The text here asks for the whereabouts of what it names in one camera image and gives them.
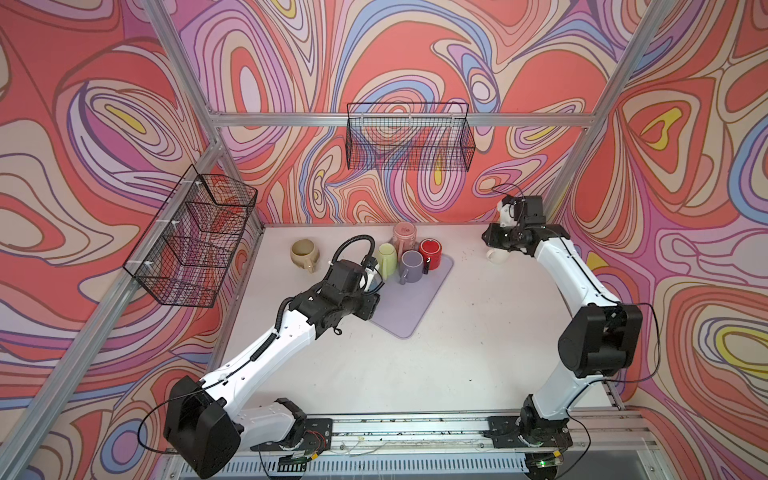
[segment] mug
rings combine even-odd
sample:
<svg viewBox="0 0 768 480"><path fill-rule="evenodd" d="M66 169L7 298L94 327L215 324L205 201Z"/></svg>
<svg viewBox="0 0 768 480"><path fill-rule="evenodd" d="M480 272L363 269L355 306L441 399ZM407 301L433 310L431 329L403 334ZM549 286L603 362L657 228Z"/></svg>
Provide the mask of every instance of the mug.
<svg viewBox="0 0 768 480"><path fill-rule="evenodd" d="M317 245L308 238L294 242L290 246L290 259L296 266L306 269L310 273L317 270L317 260L320 258L320 250Z"/></svg>
<svg viewBox="0 0 768 480"><path fill-rule="evenodd" d="M382 276L382 280L386 281L386 279L397 270L397 252L395 251L395 246L391 243L382 243L374 257L379 262L377 268Z"/></svg>
<svg viewBox="0 0 768 480"><path fill-rule="evenodd" d="M491 263L499 264L507 261L510 255L512 255L512 252L508 252L507 250L503 250L501 248L491 248L485 253L485 258L490 260Z"/></svg>
<svg viewBox="0 0 768 480"><path fill-rule="evenodd" d="M400 259L400 285L416 283L424 274L424 257L416 250L407 250L402 253Z"/></svg>
<svg viewBox="0 0 768 480"><path fill-rule="evenodd" d="M410 222L400 222L392 229L390 241L397 250L397 259L402 258L403 252L416 249L416 225Z"/></svg>
<svg viewBox="0 0 768 480"><path fill-rule="evenodd" d="M425 273L440 266L442 257L442 245L434 238L422 240L419 244L419 252L424 256Z"/></svg>

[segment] purple mat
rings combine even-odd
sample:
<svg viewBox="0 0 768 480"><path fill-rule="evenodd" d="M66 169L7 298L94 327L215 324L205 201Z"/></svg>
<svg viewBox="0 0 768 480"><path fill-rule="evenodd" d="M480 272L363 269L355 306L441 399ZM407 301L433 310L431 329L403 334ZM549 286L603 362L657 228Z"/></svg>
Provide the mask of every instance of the purple mat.
<svg viewBox="0 0 768 480"><path fill-rule="evenodd" d="M370 322L399 339L407 339L429 308L440 286L453 268L453 259L442 254L440 266L416 283L400 285L398 274L392 275L381 290L381 300Z"/></svg>

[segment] wall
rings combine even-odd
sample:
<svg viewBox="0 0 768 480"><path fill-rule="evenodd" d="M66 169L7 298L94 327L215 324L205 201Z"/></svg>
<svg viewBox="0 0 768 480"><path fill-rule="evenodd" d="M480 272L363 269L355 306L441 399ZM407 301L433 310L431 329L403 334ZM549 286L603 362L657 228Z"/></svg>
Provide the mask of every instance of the wall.
<svg viewBox="0 0 768 480"><path fill-rule="evenodd" d="M765 2L678 2L561 211L598 278L654 304L660 372L619 388L682 478L768 478L767 75Z"/></svg>
<svg viewBox="0 0 768 480"><path fill-rule="evenodd" d="M464 99L474 112L590 112L645 3L255 2L172 8L215 111L346 111ZM267 223L486 221L494 185L543 192L576 129L478 127L469 173L355 172L346 129L223 129Z"/></svg>
<svg viewBox="0 0 768 480"><path fill-rule="evenodd" d="M206 146L140 2L0 3L0 440ZM137 295L26 478L151 472L130 432L206 368L253 241L211 310Z"/></svg>

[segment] black wire basket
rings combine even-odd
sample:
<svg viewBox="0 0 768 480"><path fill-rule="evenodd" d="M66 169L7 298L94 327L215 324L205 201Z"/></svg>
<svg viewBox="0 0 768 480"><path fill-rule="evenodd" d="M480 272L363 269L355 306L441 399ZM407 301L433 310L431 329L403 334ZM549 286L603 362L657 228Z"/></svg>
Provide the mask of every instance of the black wire basket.
<svg viewBox="0 0 768 480"><path fill-rule="evenodd" d="M356 102L346 106L346 166L351 170L469 171L475 137L469 105Z"/></svg>
<svg viewBox="0 0 768 480"><path fill-rule="evenodd" d="M257 194L226 175L198 174L139 267L124 267L162 305L214 306Z"/></svg>

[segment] white tabletop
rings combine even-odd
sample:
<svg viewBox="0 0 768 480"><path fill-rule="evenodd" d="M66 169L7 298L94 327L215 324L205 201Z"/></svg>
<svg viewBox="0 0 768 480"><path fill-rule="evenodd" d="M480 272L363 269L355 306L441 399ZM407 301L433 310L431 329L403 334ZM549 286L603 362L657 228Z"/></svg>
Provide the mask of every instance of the white tabletop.
<svg viewBox="0 0 768 480"><path fill-rule="evenodd" d="M557 365L558 337L571 318L534 259L522 253L502 265L485 259L485 228L418 227L419 239L440 240L455 265L411 338L347 316L341 336L326 331L280 367L247 407L287 397L308 414L520 408ZM392 227L267 228L225 358L269 329L280 301L319 282L336 248L361 233L378 244L389 241ZM290 246L302 238L320 249L317 273L291 263ZM342 258L359 262L367 248L367 242L354 243ZM611 404L598 383L576 406Z"/></svg>

